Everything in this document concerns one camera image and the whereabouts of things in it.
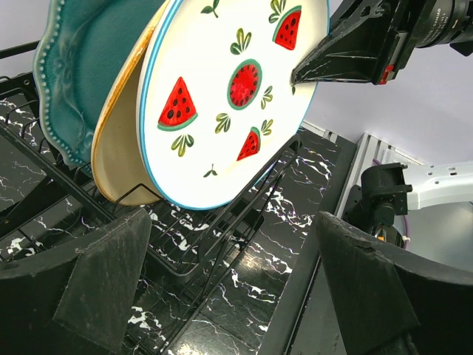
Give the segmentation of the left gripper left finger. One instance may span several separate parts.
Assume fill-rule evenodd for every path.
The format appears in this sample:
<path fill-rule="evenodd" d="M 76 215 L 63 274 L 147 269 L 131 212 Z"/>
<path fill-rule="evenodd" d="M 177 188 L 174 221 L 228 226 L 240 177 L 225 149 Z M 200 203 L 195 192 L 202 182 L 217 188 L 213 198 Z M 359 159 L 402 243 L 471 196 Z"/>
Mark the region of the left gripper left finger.
<path fill-rule="evenodd" d="M 152 222 L 144 209 L 1 264 L 2 354 L 117 354 Z"/>

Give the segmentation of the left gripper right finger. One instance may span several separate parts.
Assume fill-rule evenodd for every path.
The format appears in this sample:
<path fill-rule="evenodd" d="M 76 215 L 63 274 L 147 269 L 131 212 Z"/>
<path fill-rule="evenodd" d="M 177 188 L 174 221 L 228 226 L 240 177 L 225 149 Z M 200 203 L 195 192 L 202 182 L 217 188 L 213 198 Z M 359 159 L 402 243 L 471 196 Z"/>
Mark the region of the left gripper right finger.
<path fill-rule="evenodd" d="M 471 354 L 472 273 L 382 242 L 328 212 L 316 236 L 348 354 Z"/>

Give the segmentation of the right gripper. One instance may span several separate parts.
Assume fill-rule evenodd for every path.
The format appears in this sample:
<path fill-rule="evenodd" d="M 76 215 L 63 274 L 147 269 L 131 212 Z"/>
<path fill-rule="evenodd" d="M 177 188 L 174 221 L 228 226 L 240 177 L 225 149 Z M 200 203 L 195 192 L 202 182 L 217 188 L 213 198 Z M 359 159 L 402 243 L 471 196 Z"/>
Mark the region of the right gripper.
<path fill-rule="evenodd" d="M 402 70 L 415 48 L 445 44 L 450 1 L 343 1 L 324 37 L 291 74 L 294 84 L 353 82 L 384 85 Z"/>

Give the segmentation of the beige bird plate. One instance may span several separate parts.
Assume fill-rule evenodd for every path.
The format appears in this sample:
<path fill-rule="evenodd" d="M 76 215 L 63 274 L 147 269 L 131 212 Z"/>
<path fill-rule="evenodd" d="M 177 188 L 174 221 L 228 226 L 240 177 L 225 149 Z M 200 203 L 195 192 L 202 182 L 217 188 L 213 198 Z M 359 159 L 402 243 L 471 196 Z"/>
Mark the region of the beige bird plate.
<path fill-rule="evenodd" d="M 136 129 L 140 71 L 154 29 L 167 1 L 162 1 L 140 33 L 109 91 L 92 141 L 92 174 L 100 193 L 113 203 L 139 206 L 161 199 L 142 163 Z"/>

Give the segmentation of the white watermelon plate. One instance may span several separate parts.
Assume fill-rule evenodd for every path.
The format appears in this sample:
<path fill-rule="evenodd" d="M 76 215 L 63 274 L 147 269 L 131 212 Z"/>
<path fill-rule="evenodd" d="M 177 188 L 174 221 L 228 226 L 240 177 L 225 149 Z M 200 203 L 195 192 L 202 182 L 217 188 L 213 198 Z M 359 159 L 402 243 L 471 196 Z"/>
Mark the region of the white watermelon plate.
<path fill-rule="evenodd" d="M 327 35 L 327 1 L 171 1 L 137 92 L 154 187 L 183 208 L 230 203 L 266 173 L 315 94 L 292 72 Z"/>

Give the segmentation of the teal scalloped plate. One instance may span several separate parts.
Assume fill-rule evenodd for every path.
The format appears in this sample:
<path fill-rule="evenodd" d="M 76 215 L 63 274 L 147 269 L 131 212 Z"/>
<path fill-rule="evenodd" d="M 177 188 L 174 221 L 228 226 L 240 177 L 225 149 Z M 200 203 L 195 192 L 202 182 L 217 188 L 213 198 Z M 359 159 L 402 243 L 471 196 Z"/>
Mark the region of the teal scalloped plate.
<path fill-rule="evenodd" d="M 51 1 L 33 61 L 45 138 L 74 169 L 92 139 L 112 85 L 152 16 L 155 0 Z"/>

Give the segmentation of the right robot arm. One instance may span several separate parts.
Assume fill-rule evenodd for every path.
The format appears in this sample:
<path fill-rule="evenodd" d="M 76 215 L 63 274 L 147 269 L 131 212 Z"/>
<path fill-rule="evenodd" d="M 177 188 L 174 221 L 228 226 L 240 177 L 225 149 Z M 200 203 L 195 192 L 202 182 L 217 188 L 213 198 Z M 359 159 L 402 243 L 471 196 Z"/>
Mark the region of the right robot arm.
<path fill-rule="evenodd" d="M 471 1 L 343 1 L 327 36 L 293 69 L 293 84 L 349 82 L 383 85 L 416 48 L 448 44 L 472 54 Z M 360 198 L 343 219 L 380 237 L 395 216 L 472 199 L 472 162 L 452 165 L 371 166 L 354 188 Z"/>

